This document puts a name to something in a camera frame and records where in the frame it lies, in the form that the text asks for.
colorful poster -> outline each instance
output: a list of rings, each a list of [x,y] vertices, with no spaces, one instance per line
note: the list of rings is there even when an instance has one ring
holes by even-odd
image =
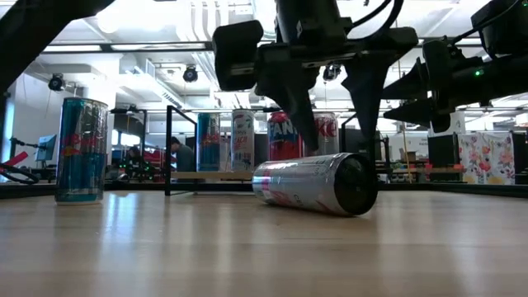
[[[463,180],[469,184],[514,185],[512,135],[459,135],[460,164],[464,166]]]

soda can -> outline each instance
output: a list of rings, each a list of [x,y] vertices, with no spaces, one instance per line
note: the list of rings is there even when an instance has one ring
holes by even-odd
[[[271,114],[267,122],[270,161],[280,161],[302,156],[301,138],[285,112]]]
[[[196,154],[198,171],[217,172],[220,169],[220,114],[198,114]]]
[[[323,156],[339,153],[339,133],[337,131],[339,124],[337,123],[336,115],[333,112],[316,112],[313,117],[318,129],[319,149],[312,151],[304,144],[304,156]]]
[[[369,162],[352,153],[265,162],[252,185],[268,204],[340,216],[363,215],[378,195]]]
[[[106,166],[108,105],[64,98],[60,121],[57,204],[99,203]]]
[[[234,110],[231,122],[231,170],[253,171],[255,164],[255,115],[248,110]]]

red can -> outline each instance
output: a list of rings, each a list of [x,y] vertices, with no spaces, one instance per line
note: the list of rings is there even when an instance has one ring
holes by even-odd
[[[302,157],[302,141],[297,129],[285,112],[271,114],[267,121],[270,161],[280,161]]]

person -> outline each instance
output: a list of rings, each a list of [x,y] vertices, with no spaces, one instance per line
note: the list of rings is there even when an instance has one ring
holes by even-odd
[[[171,153],[176,153],[176,165],[179,172],[194,172],[196,170],[195,165],[195,153],[192,148],[189,148],[185,144],[182,144],[176,137],[171,137]]]
[[[128,155],[126,156],[126,159],[128,160],[127,163],[129,163],[130,161],[132,161],[132,163],[140,163],[142,158],[139,148],[135,146],[131,147],[129,149]]]

red bull can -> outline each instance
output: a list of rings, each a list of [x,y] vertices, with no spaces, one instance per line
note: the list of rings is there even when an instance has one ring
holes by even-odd
[[[220,169],[220,114],[198,114],[196,154],[198,171],[217,172]]]
[[[57,204],[102,200],[106,166],[108,105],[64,98],[60,121]]]
[[[363,215],[378,195],[369,162],[352,153],[265,162],[252,185],[267,204],[338,216]]]
[[[248,110],[234,110],[231,122],[231,170],[253,171],[255,164],[255,115]]]

